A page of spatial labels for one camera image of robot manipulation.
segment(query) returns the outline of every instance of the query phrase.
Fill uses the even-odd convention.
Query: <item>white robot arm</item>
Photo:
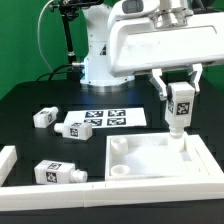
[[[178,150],[184,147],[184,128],[190,126],[203,66],[224,63],[224,13],[194,15],[189,3],[160,0],[157,5],[155,0],[149,10],[144,9],[148,14],[139,12],[131,18],[130,13],[129,18],[120,13],[124,3],[118,2],[108,23],[110,73],[115,77],[149,74],[160,99],[167,100],[170,145]],[[119,16],[113,12],[117,9]],[[188,69],[190,84],[172,83],[167,87],[160,78],[162,72],[180,69]]]

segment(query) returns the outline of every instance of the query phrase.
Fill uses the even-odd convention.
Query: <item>paper sheet with markers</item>
[[[93,128],[146,126],[143,108],[69,111],[66,122],[88,122]]]

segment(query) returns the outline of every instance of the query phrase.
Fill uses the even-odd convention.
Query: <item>metal bracket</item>
[[[149,81],[159,91],[160,100],[167,100],[167,88],[163,80],[160,78],[162,74],[162,69],[152,69],[149,73]]]
[[[188,66],[188,75],[191,76],[190,84],[195,89],[195,95],[200,93],[199,80],[203,72],[202,64],[193,64]]]

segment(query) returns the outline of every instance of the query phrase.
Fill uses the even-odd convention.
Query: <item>green wall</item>
[[[113,5],[115,0],[107,0]],[[37,22],[47,0],[10,0],[0,15],[0,99],[16,84],[33,81],[49,69],[40,57],[37,45]],[[223,9],[223,0],[215,7]],[[85,20],[80,16],[71,23],[74,49],[78,56],[87,54]],[[67,62],[66,43],[59,12],[44,13],[41,26],[43,52],[53,68]],[[206,68],[204,76],[224,91],[224,66]]]

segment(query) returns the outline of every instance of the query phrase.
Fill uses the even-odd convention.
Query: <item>black table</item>
[[[165,82],[185,80],[180,74],[167,74]],[[201,94],[195,98],[188,134],[199,134],[224,170],[224,94],[201,79]],[[147,126],[94,129],[87,141],[62,138],[54,123],[36,129],[33,115],[44,107],[59,108],[57,122],[68,111],[144,107]],[[165,102],[146,77],[118,93],[97,94],[80,89],[78,82],[27,82],[15,86],[0,101],[0,148],[16,145],[18,161],[3,186],[35,183],[34,167],[43,159],[74,162],[88,172],[88,181],[103,181],[106,136],[167,132]],[[1,212],[0,223],[223,223],[224,200],[71,208],[38,211]]]

